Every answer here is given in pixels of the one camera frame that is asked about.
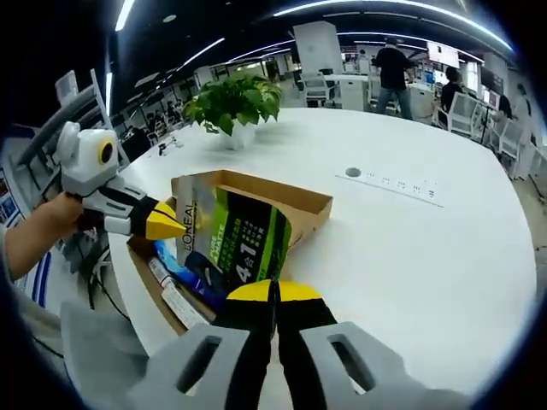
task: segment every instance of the cardboard box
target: cardboard box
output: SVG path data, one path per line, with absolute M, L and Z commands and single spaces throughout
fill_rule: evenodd
M 309 234 L 319 229 L 331 213 L 332 197 L 317 192 L 232 171 L 213 171 L 197 174 L 196 176 L 210 186 L 211 189 L 219 187 L 228 192 L 235 192 L 242 196 L 269 203 L 281 211 L 291 224 L 289 251 L 292 251 Z M 179 179 L 172 179 L 171 181 L 174 196 L 179 191 L 178 183 Z M 176 199 L 174 197 L 169 198 L 167 203 L 171 208 L 176 209 Z M 155 304 L 177 334 L 183 334 L 186 328 L 167 303 L 163 301 L 163 288 L 148 267 L 148 261 L 155 256 L 153 243 L 143 238 L 132 237 L 127 246 L 138 274 Z M 283 279 L 288 279 L 290 276 L 286 269 L 282 271 L 281 277 Z M 215 313 L 189 290 L 183 286 L 178 286 L 178 290 L 206 319 L 212 320 L 214 318 Z

